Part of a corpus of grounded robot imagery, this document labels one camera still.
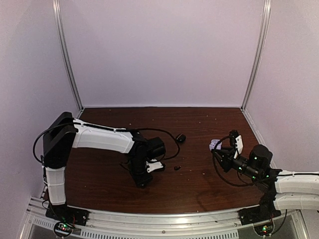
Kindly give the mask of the lilac earbud charging case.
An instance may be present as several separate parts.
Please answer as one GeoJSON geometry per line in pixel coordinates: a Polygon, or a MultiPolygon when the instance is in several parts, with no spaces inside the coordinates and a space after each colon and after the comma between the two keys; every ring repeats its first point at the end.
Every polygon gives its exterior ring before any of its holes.
{"type": "Polygon", "coordinates": [[[209,145],[209,150],[212,151],[213,149],[221,150],[222,142],[219,142],[218,139],[212,139],[209,145]]]}

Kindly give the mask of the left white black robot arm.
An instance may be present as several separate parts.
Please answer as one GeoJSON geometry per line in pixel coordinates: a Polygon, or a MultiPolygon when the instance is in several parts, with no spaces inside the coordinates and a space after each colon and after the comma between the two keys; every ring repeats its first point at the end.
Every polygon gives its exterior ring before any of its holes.
{"type": "Polygon", "coordinates": [[[63,112],[38,139],[43,140],[43,155],[35,159],[41,163],[48,190],[46,215],[66,223],[83,225],[87,216],[87,211],[76,211],[67,205],[65,169],[73,148],[126,154],[129,173],[139,188],[152,181],[152,172],[165,169],[165,165],[157,160],[166,153],[164,142],[159,137],[146,139],[136,129],[91,124],[74,118],[71,112],[63,112]]]}

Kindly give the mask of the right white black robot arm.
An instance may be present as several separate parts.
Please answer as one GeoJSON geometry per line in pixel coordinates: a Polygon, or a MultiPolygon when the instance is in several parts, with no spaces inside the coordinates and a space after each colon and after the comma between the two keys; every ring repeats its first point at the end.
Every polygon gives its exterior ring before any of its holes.
{"type": "Polygon", "coordinates": [[[236,170],[263,192],[257,206],[238,211],[242,225],[270,220],[280,216],[282,210],[319,209],[317,172],[273,169],[270,167],[273,154],[261,144],[253,147],[248,158],[241,156],[236,147],[215,146],[211,152],[214,166],[220,165],[224,172],[236,170]]]}

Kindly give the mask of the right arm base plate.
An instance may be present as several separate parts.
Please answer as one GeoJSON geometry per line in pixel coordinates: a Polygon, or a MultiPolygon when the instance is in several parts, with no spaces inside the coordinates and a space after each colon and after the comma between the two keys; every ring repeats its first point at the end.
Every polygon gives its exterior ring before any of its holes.
{"type": "Polygon", "coordinates": [[[238,211],[239,220],[241,225],[255,224],[263,221],[270,220],[271,218],[279,217],[281,211],[267,209],[263,210],[260,206],[252,208],[243,208],[238,211]]]}

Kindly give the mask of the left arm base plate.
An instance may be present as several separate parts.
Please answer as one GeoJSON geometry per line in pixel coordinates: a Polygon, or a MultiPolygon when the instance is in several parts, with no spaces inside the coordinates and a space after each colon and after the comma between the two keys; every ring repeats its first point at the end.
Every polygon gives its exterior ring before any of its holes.
{"type": "Polygon", "coordinates": [[[87,210],[77,208],[67,208],[67,210],[63,212],[47,209],[45,216],[70,225],[86,226],[89,212],[87,210]]]}

